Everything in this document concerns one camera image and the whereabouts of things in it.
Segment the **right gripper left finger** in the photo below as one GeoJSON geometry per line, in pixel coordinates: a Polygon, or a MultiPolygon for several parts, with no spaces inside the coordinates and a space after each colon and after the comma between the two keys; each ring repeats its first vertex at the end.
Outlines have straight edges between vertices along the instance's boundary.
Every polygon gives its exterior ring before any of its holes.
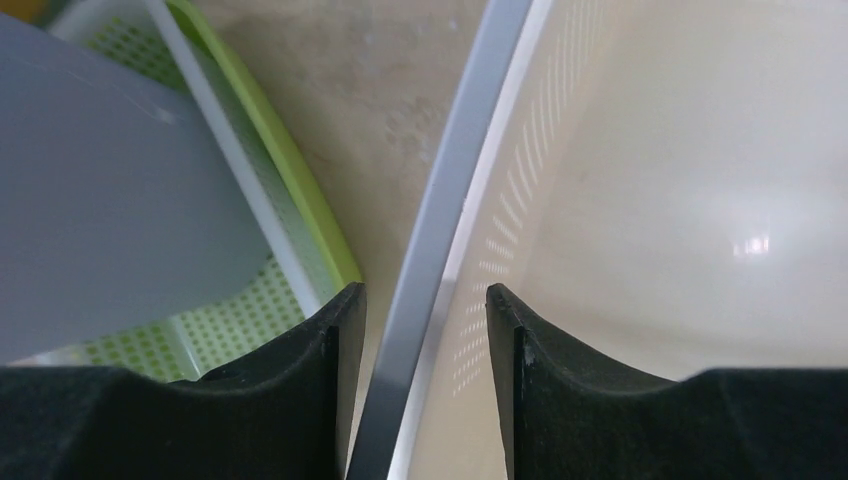
{"type": "Polygon", "coordinates": [[[5,367],[5,479],[340,479],[367,297],[316,314],[195,381],[119,367],[5,367]]]}

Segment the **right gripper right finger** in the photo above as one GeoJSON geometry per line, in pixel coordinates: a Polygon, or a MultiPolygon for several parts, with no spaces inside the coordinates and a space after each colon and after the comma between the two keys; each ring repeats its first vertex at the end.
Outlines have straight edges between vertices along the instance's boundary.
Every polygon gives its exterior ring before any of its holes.
{"type": "Polygon", "coordinates": [[[719,368],[680,382],[630,367],[548,322],[502,284],[486,293],[511,479],[843,479],[843,369],[719,368]]]}

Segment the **cream plastic basket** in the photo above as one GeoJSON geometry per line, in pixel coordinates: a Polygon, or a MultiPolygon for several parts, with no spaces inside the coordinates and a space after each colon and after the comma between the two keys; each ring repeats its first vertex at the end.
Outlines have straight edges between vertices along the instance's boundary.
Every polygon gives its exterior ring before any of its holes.
{"type": "Polygon", "coordinates": [[[511,479],[486,293],[635,369],[847,373],[847,5],[492,1],[351,479],[511,479]]]}

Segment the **grey plastic bucket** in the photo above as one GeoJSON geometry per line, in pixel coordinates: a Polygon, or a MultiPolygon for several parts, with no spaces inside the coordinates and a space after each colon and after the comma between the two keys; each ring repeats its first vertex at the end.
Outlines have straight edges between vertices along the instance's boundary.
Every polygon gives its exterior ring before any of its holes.
{"type": "Polygon", "coordinates": [[[1,359],[224,299],[269,247],[195,101],[1,19],[1,359]]]}

